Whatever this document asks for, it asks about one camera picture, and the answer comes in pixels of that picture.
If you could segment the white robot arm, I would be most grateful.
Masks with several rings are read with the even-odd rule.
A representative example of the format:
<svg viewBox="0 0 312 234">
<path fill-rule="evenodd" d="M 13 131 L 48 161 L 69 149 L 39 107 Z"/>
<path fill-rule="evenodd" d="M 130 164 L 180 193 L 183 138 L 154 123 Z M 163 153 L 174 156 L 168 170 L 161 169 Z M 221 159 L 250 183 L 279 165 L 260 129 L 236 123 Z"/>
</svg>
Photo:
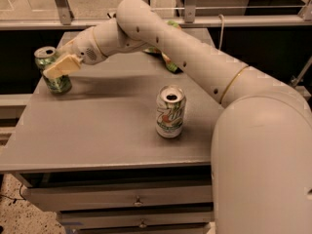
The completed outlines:
<svg viewBox="0 0 312 234">
<path fill-rule="evenodd" d="M 167 25 L 141 0 L 78 34 L 45 70 L 57 78 L 117 53 L 154 46 L 223 106 L 211 163 L 209 234 L 312 234 L 312 120 L 289 85 Z"/>
</svg>

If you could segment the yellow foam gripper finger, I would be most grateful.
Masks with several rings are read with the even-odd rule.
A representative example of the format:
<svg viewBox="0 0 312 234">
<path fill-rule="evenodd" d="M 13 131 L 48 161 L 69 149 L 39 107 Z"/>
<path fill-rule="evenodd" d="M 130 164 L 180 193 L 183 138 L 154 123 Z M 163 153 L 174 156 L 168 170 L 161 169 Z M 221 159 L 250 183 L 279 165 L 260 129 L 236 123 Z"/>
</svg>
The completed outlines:
<svg viewBox="0 0 312 234">
<path fill-rule="evenodd" d="M 67 43 L 60 45 L 57 47 L 58 52 L 63 55 L 63 54 L 73 54 L 73 42 L 74 40 L 70 40 Z"/>
<path fill-rule="evenodd" d="M 54 63 L 49 64 L 43 74 L 48 79 L 57 79 L 63 75 L 78 71 L 81 68 L 81 62 L 82 60 L 76 55 L 64 54 Z"/>
</svg>

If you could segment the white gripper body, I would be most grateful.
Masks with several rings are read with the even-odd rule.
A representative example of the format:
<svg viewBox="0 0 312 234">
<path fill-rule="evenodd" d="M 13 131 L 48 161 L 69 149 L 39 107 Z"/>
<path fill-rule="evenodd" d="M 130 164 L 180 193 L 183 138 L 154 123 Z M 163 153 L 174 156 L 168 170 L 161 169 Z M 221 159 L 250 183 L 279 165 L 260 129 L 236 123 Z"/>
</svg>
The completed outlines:
<svg viewBox="0 0 312 234">
<path fill-rule="evenodd" d="M 76 55 L 85 64 L 94 65 L 107 59 L 95 40 L 94 28 L 81 31 L 76 37 L 64 45 L 70 54 Z"/>
</svg>

